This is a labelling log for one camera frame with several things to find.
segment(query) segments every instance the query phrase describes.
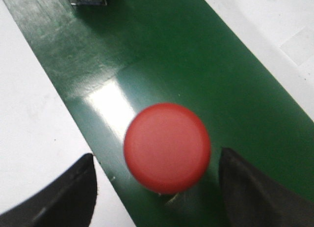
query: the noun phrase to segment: white surface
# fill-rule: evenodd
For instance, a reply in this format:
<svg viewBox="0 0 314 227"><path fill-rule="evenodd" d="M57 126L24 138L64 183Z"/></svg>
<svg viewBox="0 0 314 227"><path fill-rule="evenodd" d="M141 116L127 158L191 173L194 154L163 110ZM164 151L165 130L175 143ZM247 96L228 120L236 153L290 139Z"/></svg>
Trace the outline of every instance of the white surface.
<svg viewBox="0 0 314 227"><path fill-rule="evenodd" d="M205 1L314 120L314 38L289 45L292 55L307 55L300 65L284 51L296 34L314 30L314 0Z"/></svg>
<svg viewBox="0 0 314 227"><path fill-rule="evenodd" d="M0 213L44 188L91 152L0 0ZM98 198L91 227L132 227L95 160Z"/></svg>

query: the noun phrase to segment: red circular object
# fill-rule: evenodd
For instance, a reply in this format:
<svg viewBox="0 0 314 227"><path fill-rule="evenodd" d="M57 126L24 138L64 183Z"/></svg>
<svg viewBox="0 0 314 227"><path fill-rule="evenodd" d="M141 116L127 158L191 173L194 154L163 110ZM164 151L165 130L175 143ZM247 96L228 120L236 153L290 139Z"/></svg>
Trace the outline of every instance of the red circular object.
<svg viewBox="0 0 314 227"><path fill-rule="evenodd" d="M134 177L161 194L188 189L204 174L210 141L201 120L172 103L152 105L130 124L124 156Z"/></svg>

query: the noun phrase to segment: green surface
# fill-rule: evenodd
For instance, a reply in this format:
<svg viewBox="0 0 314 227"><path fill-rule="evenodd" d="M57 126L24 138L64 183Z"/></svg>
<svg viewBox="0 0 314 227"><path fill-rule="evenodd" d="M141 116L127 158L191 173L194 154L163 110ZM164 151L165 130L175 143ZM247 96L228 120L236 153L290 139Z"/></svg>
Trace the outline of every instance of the green surface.
<svg viewBox="0 0 314 227"><path fill-rule="evenodd" d="M221 147L314 201L313 122L205 1L109 0L77 9L67 0L4 1L137 226L228 226ZM132 178L105 115L117 104L108 85L125 102L113 122L128 123L125 105L139 112L163 101L202 119L213 155L196 186L160 197Z"/></svg>

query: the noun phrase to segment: red disc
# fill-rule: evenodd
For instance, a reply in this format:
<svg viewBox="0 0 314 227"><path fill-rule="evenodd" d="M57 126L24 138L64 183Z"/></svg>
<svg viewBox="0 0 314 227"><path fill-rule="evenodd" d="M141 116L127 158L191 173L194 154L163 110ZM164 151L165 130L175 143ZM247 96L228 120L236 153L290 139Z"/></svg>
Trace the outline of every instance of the red disc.
<svg viewBox="0 0 314 227"><path fill-rule="evenodd" d="M195 184L210 158L210 141L201 120L172 103L152 105L130 124L124 156L134 177L146 188L174 194Z"/></svg>

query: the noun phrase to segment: red bottle cap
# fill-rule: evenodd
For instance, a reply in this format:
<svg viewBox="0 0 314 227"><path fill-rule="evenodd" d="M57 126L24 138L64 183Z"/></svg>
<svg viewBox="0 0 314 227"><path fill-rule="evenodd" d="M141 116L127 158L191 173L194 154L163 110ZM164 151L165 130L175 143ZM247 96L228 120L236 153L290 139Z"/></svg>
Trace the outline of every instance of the red bottle cap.
<svg viewBox="0 0 314 227"><path fill-rule="evenodd" d="M201 120L172 103L152 105L130 124L124 156L134 177L146 188L175 194L195 184L210 158L210 141Z"/></svg>

